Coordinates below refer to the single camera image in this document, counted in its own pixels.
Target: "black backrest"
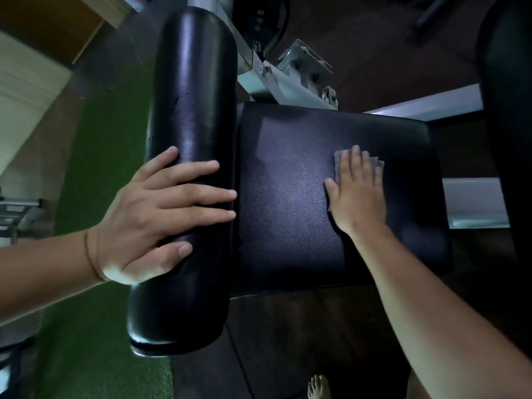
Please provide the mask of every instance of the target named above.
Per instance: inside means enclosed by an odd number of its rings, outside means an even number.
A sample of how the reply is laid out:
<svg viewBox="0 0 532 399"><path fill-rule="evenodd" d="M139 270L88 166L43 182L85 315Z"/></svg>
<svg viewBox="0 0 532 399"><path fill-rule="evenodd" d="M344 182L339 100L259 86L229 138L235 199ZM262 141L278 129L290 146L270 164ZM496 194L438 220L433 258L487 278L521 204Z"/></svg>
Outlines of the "black backrest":
<svg viewBox="0 0 532 399"><path fill-rule="evenodd" d="M532 0L499 0L477 43L480 89L513 241L532 259Z"/></svg>

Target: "fingernail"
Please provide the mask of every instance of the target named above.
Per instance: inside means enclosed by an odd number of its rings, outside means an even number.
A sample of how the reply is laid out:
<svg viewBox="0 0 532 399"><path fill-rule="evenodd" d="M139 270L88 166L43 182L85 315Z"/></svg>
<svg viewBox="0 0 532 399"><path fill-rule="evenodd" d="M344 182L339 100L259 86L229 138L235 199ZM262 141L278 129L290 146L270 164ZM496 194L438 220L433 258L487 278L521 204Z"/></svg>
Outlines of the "fingernail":
<svg viewBox="0 0 532 399"><path fill-rule="evenodd" d="M179 248L179 255L181 257L186 257L192 253L192 245L191 244L184 244L181 248Z"/></svg>

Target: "person's left arm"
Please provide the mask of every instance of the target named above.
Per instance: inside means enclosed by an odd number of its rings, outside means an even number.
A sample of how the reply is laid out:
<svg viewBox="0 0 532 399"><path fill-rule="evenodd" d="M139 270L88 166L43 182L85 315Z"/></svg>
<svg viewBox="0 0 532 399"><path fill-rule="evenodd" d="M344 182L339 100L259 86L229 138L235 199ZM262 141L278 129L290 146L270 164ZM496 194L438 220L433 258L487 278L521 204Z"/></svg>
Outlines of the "person's left arm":
<svg viewBox="0 0 532 399"><path fill-rule="evenodd" d="M135 284L162 275L193 247L159 241L233 220L234 211L197 205L233 201L236 191L187 183L219 163L166 168L178 154L170 147L142 166L95 227L0 249L0 325L108 280Z"/></svg>

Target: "wooden panel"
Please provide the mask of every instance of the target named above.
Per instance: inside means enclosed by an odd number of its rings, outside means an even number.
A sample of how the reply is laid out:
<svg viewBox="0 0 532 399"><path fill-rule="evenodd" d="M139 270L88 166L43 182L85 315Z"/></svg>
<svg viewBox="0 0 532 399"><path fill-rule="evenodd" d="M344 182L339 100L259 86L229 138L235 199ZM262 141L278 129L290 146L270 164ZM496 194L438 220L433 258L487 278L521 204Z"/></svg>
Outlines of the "wooden panel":
<svg viewBox="0 0 532 399"><path fill-rule="evenodd" d="M81 0L100 17L119 28L131 7L124 0Z"/></svg>
<svg viewBox="0 0 532 399"><path fill-rule="evenodd" d="M0 173L69 78L68 68L0 32Z"/></svg>
<svg viewBox="0 0 532 399"><path fill-rule="evenodd" d="M0 0L2 30L69 64L101 23L81 0Z"/></svg>

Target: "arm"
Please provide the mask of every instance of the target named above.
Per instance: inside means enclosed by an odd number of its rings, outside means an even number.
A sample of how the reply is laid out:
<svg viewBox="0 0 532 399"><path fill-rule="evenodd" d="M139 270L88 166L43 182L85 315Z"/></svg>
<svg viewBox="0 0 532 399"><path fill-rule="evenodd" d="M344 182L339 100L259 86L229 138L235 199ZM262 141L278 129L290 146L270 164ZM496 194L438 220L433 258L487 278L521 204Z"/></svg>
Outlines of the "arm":
<svg viewBox="0 0 532 399"><path fill-rule="evenodd" d="M360 252L412 369L433 399L532 397L532 363L469 307L385 224L382 170L353 147L340 184L326 180L338 227Z"/></svg>
<svg viewBox="0 0 532 399"><path fill-rule="evenodd" d="M184 184L216 172L218 162L165 168L177 156L170 147L141 167L95 227L0 249L0 325L109 280L134 284L162 275L192 246L159 241L233 220L233 211L196 205L233 201L234 190Z"/></svg>

